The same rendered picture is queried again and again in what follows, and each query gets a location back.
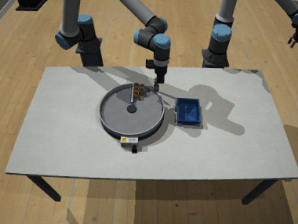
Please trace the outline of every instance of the black table leg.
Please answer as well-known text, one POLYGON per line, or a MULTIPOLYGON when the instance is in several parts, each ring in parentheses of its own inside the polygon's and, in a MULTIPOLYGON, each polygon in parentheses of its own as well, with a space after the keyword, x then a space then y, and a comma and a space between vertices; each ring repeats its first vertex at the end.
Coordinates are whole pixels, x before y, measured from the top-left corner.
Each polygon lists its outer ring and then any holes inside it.
POLYGON ((54 201, 61 201, 61 196, 40 175, 28 175, 27 177, 54 201))
POLYGON ((265 179, 254 190, 249 192, 248 195, 243 197, 242 204, 249 204, 277 181, 278 179, 265 179))

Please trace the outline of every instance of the blue cap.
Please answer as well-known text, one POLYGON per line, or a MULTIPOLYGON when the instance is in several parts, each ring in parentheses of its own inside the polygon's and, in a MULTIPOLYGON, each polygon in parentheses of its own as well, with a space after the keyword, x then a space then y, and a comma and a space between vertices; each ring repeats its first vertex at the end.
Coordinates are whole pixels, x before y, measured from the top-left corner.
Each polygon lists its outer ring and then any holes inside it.
POLYGON ((217 24, 213 27, 212 36, 219 42, 227 42, 231 39, 232 30, 225 24, 217 24))
POLYGON ((165 32, 166 30, 168 30, 168 24, 166 23, 165 19, 164 18, 159 18, 163 21, 163 23, 165 24, 165 32))
POLYGON ((78 23, 79 24, 91 24, 93 23, 93 19, 90 15, 78 15, 78 23))
POLYGON ((171 40, 165 34, 156 34, 153 41, 160 49, 167 50, 171 46, 171 40))
POLYGON ((139 40, 139 33, 140 33, 140 29, 137 29, 135 34, 133 35, 133 41, 136 43, 136 44, 139 44, 138 43, 138 40, 139 40))
POLYGON ((59 33, 55 34, 55 39, 58 45, 60 45, 60 47, 64 50, 68 50, 70 48, 70 45, 64 40, 64 38, 59 33))
POLYGON ((292 17, 292 22, 295 24, 295 25, 298 25, 298 13, 292 17))

